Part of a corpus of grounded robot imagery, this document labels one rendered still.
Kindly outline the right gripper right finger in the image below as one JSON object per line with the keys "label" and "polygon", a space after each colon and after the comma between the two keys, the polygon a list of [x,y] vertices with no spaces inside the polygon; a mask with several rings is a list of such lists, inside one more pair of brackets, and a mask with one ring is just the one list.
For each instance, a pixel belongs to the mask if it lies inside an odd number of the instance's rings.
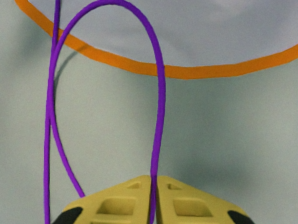
{"label": "right gripper right finger", "polygon": [[157,175],[157,224],[234,224],[227,214],[229,210],[248,216],[235,204],[171,177]]}

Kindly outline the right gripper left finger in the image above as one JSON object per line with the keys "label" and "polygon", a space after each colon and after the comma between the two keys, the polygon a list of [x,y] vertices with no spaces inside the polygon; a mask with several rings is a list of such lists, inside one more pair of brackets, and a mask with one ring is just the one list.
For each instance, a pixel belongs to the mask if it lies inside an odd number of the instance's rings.
{"label": "right gripper left finger", "polygon": [[76,206],[84,210],[74,224],[150,224],[151,177],[141,175],[80,198],[63,211]]}

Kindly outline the orange painted ring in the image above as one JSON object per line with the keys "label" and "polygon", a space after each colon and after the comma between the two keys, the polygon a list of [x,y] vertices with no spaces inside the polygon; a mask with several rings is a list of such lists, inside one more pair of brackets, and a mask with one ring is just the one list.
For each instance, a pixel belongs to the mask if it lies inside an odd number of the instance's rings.
{"label": "orange painted ring", "polygon": [[[14,0],[19,8],[42,30],[53,37],[53,26],[28,0]],[[157,65],[139,62],[97,49],[68,35],[65,46],[100,63],[121,70],[158,77]],[[165,78],[171,79],[217,79],[251,74],[271,69],[298,59],[298,45],[285,51],[260,59],[211,67],[165,67]]]}

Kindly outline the white flat disc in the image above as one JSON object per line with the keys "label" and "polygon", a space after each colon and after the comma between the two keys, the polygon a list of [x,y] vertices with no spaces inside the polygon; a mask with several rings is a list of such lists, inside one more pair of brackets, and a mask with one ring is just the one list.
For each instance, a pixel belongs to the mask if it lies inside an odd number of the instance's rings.
{"label": "white flat disc", "polygon": [[[59,28],[97,0],[60,0]],[[267,57],[298,45],[298,0],[126,0],[152,24],[164,66],[211,67]],[[156,64],[142,22],[119,5],[99,6],[70,35],[123,58]],[[157,65],[157,64],[156,64]]]}

